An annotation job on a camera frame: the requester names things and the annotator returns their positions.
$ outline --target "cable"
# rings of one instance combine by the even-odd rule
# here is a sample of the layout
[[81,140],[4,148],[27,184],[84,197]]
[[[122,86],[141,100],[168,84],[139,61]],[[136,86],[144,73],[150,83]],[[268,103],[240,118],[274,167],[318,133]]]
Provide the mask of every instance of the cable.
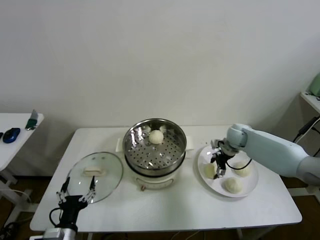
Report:
[[298,140],[296,140],[295,143],[297,144],[302,138],[304,138],[304,136],[310,131],[310,129],[312,129],[313,126],[316,125],[317,122],[319,122],[319,121],[320,121],[320,118],[318,118],[318,119],[311,125],[311,127],[310,127],[301,137],[299,137]]
[[179,233],[180,233],[179,231],[176,232],[176,233],[170,238],[170,240],[174,239],[174,237],[177,236]]
[[[219,147],[219,148],[220,148],[220,143],[223,144],[224,142],[223,142],[223,141],[218,141],[218,147]],[[240,168],[235,168],[235,167],[233,167],[233,166],[230,166],[229,163],[228,163],[228,161],[226,161],[225,164],[226,164],[229,168],[231,168],[231,169],[233,169],[233,170],[241,170],[241,169],[245,169],[246,167],[248,167],[248,165],[251,163],[251,161],[252,161],[252,158],[250,158],[249,162],[248,162],[245,166],[240,167]]]
[[192,238],[194,235],[196,235],[197,233],[200,233],[200,231],[196,231],[195,233],[191,234],[190,236],[188,236],[185,240],[188,240],[190,238]]
[[292,142],[294,143],[294,142],[297,140],[297,138],[300,137],[300,136],[301,136],[301,135],[298,133],[298,134],[295,136],[295,138],[293,139]]
[[314,157],[317,156],[317,154],[320,152],[320,148],[318,149],[318,151],[316,151],[316,153],[313,155]]
[[21,194],[25,195],[28,198],[28,200],[30,201],[30,203],[32,204],[30,196],[28,194],[26,194],[24,191],[19,191],[19,190],[14,190],[14,189],[7,189],[7,188],[1,188],[0,189],[0,192],[5,192],[5,191],[21,193]]
[[318,134],[320,134],[320,131],[318,129],[316,129],[315,127],[311,128],[313,131],[316,131]]
[[54,209],[52,209],[49,213],[49,220],[50,222],[52,223],[52,225],[56,228],[57,227],[57,224],[52,220],[52,217],[51,217],[51,214],[54,212],[54,211],[57,211],[57,210],[60,210],[60,207],[56,207]]
[[245,166],[240,167],[240,168],[235,168],[235,167],[233,167],[233,166],[230,166],[227,161],[225,162],[225,164],[227,164],[227,166],[228,166],[229,168],[233,169],[233,170],[241,170],[241,169],[245,169],[246,167],[248,167],[248,165],[251,163],[251,161],[252,161],[252,158],[250,158],[250,160],[248,161],[248,163],[247,163]]

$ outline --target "white table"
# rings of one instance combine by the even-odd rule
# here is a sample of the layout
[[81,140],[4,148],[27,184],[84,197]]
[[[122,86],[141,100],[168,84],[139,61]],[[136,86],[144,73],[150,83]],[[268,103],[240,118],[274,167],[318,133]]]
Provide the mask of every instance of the white table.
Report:
[[[0,132],[5,133],[11,128],[21,129],[18,137],[12,143],[4,143],[3,137],[0,139],[0,175],[7,180],[6,183],[0,181],[0,193],[16,205],[5,225],[13,222],[20,212],[34,212],[37,207],[35,204],[26,204],[26,198],[24,196],[19,196],[17,193],[10,191],[10,184],[15,184],[17,180],[5,169],[35,131],[27,131],[25,129],[30,116],[31,113],[0,113]],[[44,116],[39,113],[37,125],[39,125],[43,119]],[[25,193],[29,195],[31,190],[27,189]]]
[[300,93],[301,97],[320,114],[320,100],[314,95],[306,95],[306,91]]
[[[123,153],[124,174],[117,189],[106,199],[80,211],[79,232],[189,231],[248,228],[295,224],[302,216],[280,176],[256,163],[259,181],[245,198],[230,198],[206,186],[196,169],[199,152],[211,139],[222,139],[229,126],[183,126],[192,137],[194,150],[188,153],[176,182],[161,190],[145,190],[131,180]],[[101,151],[115,153],[118,138],[128,128],[78,129],[30,223],[33,231],[53,226],[49,212],[56,208],[59,191],[72,166],[84,156]],[[53,214],[57,221],[59,211]]]

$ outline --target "computer mouse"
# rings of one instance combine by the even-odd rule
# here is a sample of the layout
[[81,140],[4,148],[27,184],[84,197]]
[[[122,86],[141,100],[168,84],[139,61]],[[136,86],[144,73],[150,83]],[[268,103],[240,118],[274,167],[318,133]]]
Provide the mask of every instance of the computer mouse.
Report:
[[13,127],[4,133],[2,140],[4,143],[10,144],[17,139],[19,133],[20,133],[20,128]]

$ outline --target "power cord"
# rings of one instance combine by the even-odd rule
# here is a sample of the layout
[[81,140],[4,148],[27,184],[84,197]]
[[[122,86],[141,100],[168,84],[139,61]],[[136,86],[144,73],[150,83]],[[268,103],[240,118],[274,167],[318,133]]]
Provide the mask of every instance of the power cord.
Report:
[[28,194],[26,194],[24,191],[19,191],[19,190],[14,190],[14,189],[7,189],[7,188],[1,188],[1,189],[0,189],[0,192],[16,192],[16,193],[23,194],[23,195],[25,195],[25,196],[28,198],[29,202],[32,204],[32,201],[31,201],[30,196],[29,196]]
[[175,236],[177,236],[178,234],[179,234],[180,232],[178,231],[178,232],[176,232],[171,238],[170,238],[170,240],[173,240],[174,239],[174,237]]
[[[26,194],[24,191],[19,191],[19,190],[15,190],[15,189],[7,189],[7,188],[1,188],[0,189],[0,192],[16,192],[16,193],[20,193],[20,194],[23,194],[27,197],[27,199],[29,200],[30,204],[33,204],[32,203],[32,200],[30,198],[30,196],[28,194]],[[19,221],[15,221],[15,223],[19,224],[19,223],[24,223],[28,220],[31,220],[34,216],[30,216],[30,217],[27,217],[25,219],[22,219],[22,220],[19,220]]]
[[196,235],[197,233],[200,233],[200,231],[196,231],[195,233],[191,234],[190,236],[188,236],[185,240],[188,240],[190,238],[192,238],[194,235]]
[[293,139],[294,143],[298,143],[302,138],[305,137],[305,135],[320,121],[320,116],[313,117],[310,121],[307,122],[306,125],[304,125],[299,131],[298,134]]
[[235,168],[235,167],[233,167],[233,166],[230,166],[228,162],[225,162],[225,163],[227,164],[227,166],[228,166],[229,168],[231,168],[231,169],[233,169],[233,170],[241,170],[241,169],[245,169],[246,167],[248,167],[248,165],[251,163],[251,161],[252,161],[252,158],[250,158],[250,160],[248,161],[248,163],[247,163],[245,166],[240,167],[240,168]]
[[[223,141],[218,141],[218,147],[220,148],[220,144],[223,144],[223,143],[224,143]],[[248,165],[251,163],[251,161],[252,161],[252,158],[250,158],[249,162],[248,162],[245,166],[240,167],[240,168],[235,168],[235,167],[233,167],[233,166],[230,166],[229,163],[228,163],[228,161],[226,161],[225,164],[226,164],[229,168],[231,168],[231,169],[233,169],[233,170],[242,170],[242,169],[245,169],[246,167],[248,167]]]
[[52,220],[52,213],[54,212],[54,211],[57,211],[57,210],[61,210],[61,208],[60,207],[56,207],[56,208],[54,208],[54,209],[52,209],[51,211],[50,211],[50,213],[49,213],[49,220],[50,220],[50,222],[52,223],[52,225],[56,228],[57,227],[57,224]]

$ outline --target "metal rim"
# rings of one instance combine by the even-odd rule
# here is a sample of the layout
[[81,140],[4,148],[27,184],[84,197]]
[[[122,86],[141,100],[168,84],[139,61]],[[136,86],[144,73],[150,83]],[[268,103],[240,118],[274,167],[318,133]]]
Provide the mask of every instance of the metal rim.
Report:
[[147,177],[147,178],[155,179],[155,178],[161,178],[161,177],[167,176],[167,175],[169,175],[169,174],[172,174],[174,171],[178,170],[178,168],[180,168],[181,165],[182,165],[182,163],[184,162],[185,157],[186,157],[186,152],[184,152],[182,161],[180,162],[180,164],[179,164],[174,170],[172,170],[172,171],[170,171],[170,172],[168,172],[168,173],[162,174],[162,175],[157,175],[157,176],[147,175],[147,174],[144,174],[144,173],[142,173],[142,172],[137,171],[137,170],[134,169],[134,168],[131,166],[131,164],[128,162],[126,156],[124,156],[124,159],[125,159],[126,163],[128,164],[128,166],[130,167],[130,169],[131,169],[132,171],[134,171],[136,174],[139,174],[139,175],[144,176],[144,177]]
[[[141,162],[138,161],[138,159],[142,159],[143,156],[138,156],[140,154],[138,154],[138,152],[135,153],[135,151],[133,150],[133,153],[131,153],[131,148],[132,146],[134,146],[134,148],[136,148],[135,145],[139,146],[140,145],[140,149],[142,150],[141,154],[144,154],[144,150],[146,150],[146,148],[142,149],[144,146],[145,147],[150,147],[150,142],[148,141],[147,138],[145,138],[143,135],[144,134],[149,134],[151,130],[156,130],[160,127],[161,130],[161,126],[165,127],[165,131],[163,132],[165,134],[165,138],[168,139],[168,143],[167,144],[171,144],[173,146],[168,146],[169,148],[177,148],[177,155],[175,156],[176,153],[173,153],[173,156],[169,155],[170,157],[170,164],[168,162],[168,164],[166,164],[165,166],[165,162],[163,162],[163,167],[162,167],[162,163],[161,161],[160,164],[161,166],[158,166],[157,168],[152,167],[150,169],[148,169],[148,167],[146,168],[145,165],[143,165],[143,163],[141,164]],[[142,129],[142,136],[144,137],[145,140],[147,140],[146,143],[140,143],[140,140],[135,140],[135,142],[132,142],[132,145],[130,144],[130,140],[131,138],[133,138],[133,134],[135,136],[137,136],[137,132],[141,131]],[[123,141],[122,141],[122,149],[124,152],[124,156],[125,156],[125,160],[127,162],[127,164],[130,166],[131,169],[134,169],[135,172],[137,172],[138,174],[145,176],[145,177],[151,177],[151,178],[156,178],[156,177],[160,177],[160,176],[166,176],[167,174],[172,173],[174,170],[176,170],[178,167],[180,167],[180,165],[182,164],[184,158],[185,158],[185,152],[186,152],[186,147],[187,147],[187,138],[186,135],[184,133],[184,131],[182,130],[182,128],[177,125],[176,123],[167,120],[167,119],[163,119],[163,118],[149,118],[149,119],[145,119],[142,120],[136,124],[134,124],[132,127],[130,127],[128,129],[128,131],[125,133]],[[163,158],[163,156],[161,154],[168,154],[167,149],[164,149],[165,146],[162,146],[163,151],[164,152],[159,152],[160,156]]]
[[[83,158],[81,158],[79,161],[77,161],[77,162],[72,166],[72,168],[69,170],[69,172],[68,172],[68,174],[67,174],[66,177],[68,177],[68,176],[70,175],[72,169],[73,169],[81,160],[83,160],[84,158],[89,157],[89,156],[91,156],[91,155],[93,155],[93,154],[111,154],[111,155],[115,156],[115,157],[119,160],[119,162],[120,162],[120,164],[121,164],[121,176],[120,176],[119,182],[117,183],[117,185],[115,186],[115,188],[114,188],[107,196],[101,198],[101,199],[98,200],[98,201],[89,202],[88,205],[89,205],[89,204],[98,203],[98,202],[106,199],[107,197],[109,197],[109,196],[114,192],[114,190],[117,189],[117,187],[119,186],[119,184],[120,184],[120,182],[121,182],[121,180],[122,180],[122,178],[123,178],[123,176],[124,176],[124,165],[123,165],[120,157],[118,157],[116,154],[114,154],[114,153],[112,153],[112,152],[108,152],[108,151],[97,151],[97,152],[90,153],[90,154],[88,154],[87,156],[84,156]],[[69,191],[68,191],[68,188],[66,189],[66,193],[70,196]]]

